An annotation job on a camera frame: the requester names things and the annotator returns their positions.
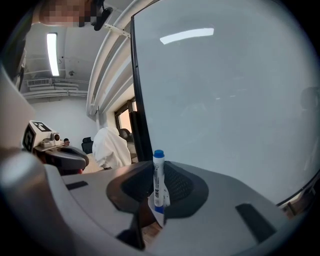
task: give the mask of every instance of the ceiling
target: ceiling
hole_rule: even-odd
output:
[[[113,12],[108,23],[113,24],[121,12],[132,0],[107,0],[104,7],[112,7]],[[108,30],[102,28],[95,31],[87,24],[85,27],[57,27],[35,24],[31,27],[26,37],[26,68],[24,80],[33,78],[51,78],[48,50],[47,33],[57,33],[57,54],[59,78],[81,80],[89,82],[91,72]],[[87,90],[88,84],[79,84],[79,90]],[[21,92],[27,92],[24,85]]]

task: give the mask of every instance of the white cloth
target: white cloth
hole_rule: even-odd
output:
[[[93,139],[92,154],[100,167],[112,169],[131,165],[127,141],[119,136],[117,128],[100,129]]]

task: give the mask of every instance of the black chair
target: black chair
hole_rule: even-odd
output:
[[[125,128],[122,128],[122,129],[118,129],[119,131],[119,136],[126,140],[127,142],[129,143],[133,143],[134,142],[134,139],[132,137],[132,133],[130,133],[129,130],[125,129]]]
[[[91,140],[91,137],[87,137],[84,138],[82,140],[82,150],[86,153],[86,154],[91,154],[92,153],[92,145],[94,144],[94,142]]]

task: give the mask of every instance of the floor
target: floor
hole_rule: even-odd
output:
[[[149,226],[142,228],[142,238],[145,244],[145,247],[150,246],[158,233],[162,230],[157,222],[152,223]]]

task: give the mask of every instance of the fluorescent light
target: fluorescent light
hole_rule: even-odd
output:
[[[206,37],[206,36],[212,36],[214,34],[213,28],[198,28],[198,29],[192,29],[187,30],[184,32],[176,33],[176,34],[170,34],[164,37],[160,38],[160,41],[166,45],[175,41],[180,41],[187,38],[197,38],[197,37]]]
[[[54,77],[59,76],[58,56],[57,56],[57,34],[49,33],[46,35],[46,44],[48,47],[49,62],[51,72]]]

